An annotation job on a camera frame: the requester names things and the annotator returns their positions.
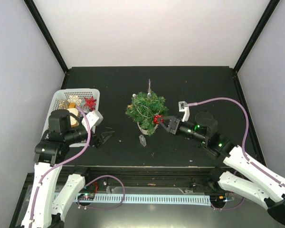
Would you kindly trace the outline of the silver red star ornament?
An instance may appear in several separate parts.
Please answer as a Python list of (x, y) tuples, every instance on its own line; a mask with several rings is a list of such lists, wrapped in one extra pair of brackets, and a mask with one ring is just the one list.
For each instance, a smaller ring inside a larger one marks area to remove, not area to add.
[(152, 90), (151, 90), (151, 80), (148, 80), (148, 90), (147, 90), (147, 97), (151, 97)]

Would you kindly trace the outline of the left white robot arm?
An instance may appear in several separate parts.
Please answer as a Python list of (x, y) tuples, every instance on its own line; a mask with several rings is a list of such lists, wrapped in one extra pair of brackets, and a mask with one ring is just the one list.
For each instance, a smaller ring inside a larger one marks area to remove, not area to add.
[(22, 228), (62, 228), (66, 215), (81, 189), (92, 186), (88, 168), (76, 168), (58, 194), (54, 196), (63, 165), (78, 158), (90, 145), (100, 140), (92, 137), (92, 128), (103, 116), (94, 110), (85, 113), (76, 108), (83, 119), (68, 110), (54, 110), (48, 117), (48, 128), (35, 147), (34, 181)]

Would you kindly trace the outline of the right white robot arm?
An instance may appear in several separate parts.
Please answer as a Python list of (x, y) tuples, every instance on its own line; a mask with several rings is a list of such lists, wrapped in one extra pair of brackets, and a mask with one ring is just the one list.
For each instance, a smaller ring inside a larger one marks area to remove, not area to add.
[(239, 194), (263, 207), (285, 226), (285, 178), (250, 155), (244, 155), (242, 147), (218, 132), (218, 122), (210, 113), (196, 114), (193, 123), (176, 116), (158, 116), (156, 121), (168, 133), (193, 139), (214, 159), (243, 175), (237, 177), (217, 167), (206, 180), (209, 190), (223, 189)]

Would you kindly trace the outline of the white snowflake ornament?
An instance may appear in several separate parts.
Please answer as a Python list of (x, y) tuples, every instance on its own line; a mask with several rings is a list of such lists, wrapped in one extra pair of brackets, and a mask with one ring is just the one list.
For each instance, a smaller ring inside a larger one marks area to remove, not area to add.
[(82, 102), (82, 100), (80, 99), (80, 97), (77, 96), (77, 95), (70, 95), (70, 96), (68, 97), (67, 101), (68, 101), (69, 103), (75, 104), (76, 106), (80, 106), (80, 104), (81, 104), (81, 102)]

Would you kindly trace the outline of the small green christmas tree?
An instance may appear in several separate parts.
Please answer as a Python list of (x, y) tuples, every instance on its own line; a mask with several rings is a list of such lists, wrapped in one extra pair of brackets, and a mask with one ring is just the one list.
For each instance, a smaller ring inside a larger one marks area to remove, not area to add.
[(155, 133), (158, 124), (154, 124), (155, 115), (167, 115), (168, 107), (165, 105), (166, 99), (158, 96), (152, 91), (151, 97), (147, 97), (147, 93), (139, 92), (132, 95), (132, 109), (126, 108), (125, 114), (131, 118), (142, 130), (142, 134), (151, 136)]

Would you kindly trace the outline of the white plastic basket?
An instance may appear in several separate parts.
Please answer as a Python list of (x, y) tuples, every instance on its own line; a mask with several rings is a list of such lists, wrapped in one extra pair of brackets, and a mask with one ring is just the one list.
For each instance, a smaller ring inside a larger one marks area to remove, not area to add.
[[(43, 135), (42, 135), (42, 139), (45, 139), (47, 136), (46, 131), (48, 130), (48, 118), (51, 115), (51, 113), (55, 110), (58, 110), (58, 105), (59, 105), (59, 100), (64, 99), (67, 100), (68, 97), (70, 95), (77, 95), (80, 97), (80, 99), (82, 100), (81, 104), (80, 104), (80, 108), (83, 110), (83, 112), (85, 114), (88, 114), (89, 108), (88, 107), (83, 107), (83, 105), (85, 104), (85, 100), (84, 98), (90, 98), (90, 97), (94, 97), (94, 99), (97, 100), (96, 102), (96, 107), (94, 110), (98, 111), (98, 107), (99, 107), (99, 100), (100, 100), (100, 92), (97, 89), (90, 89), (90, 88), (76, 88), (76, 89), (63, 89), (63, 90), (58, 90), (54, 93), (54, 96), (52, 98), (50, 107), (49, 107), (49, 111), (47, 114), (47, 119), (45, 121), (44, 124), (44, 129), (43, 129)], [(96, 126), (92, 128), (91, 132), (92, 134), (95, 134), (95, 129)]]

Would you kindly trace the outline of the white round wooden ornament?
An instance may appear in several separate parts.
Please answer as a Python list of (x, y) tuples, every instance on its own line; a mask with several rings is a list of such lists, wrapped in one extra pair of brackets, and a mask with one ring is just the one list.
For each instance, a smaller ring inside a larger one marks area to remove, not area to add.
[(67, 109), (70, 112), (70, 124), (71, 127), (75, 127), (79, 125), (79, 111), (76, 108), (68, 108)]

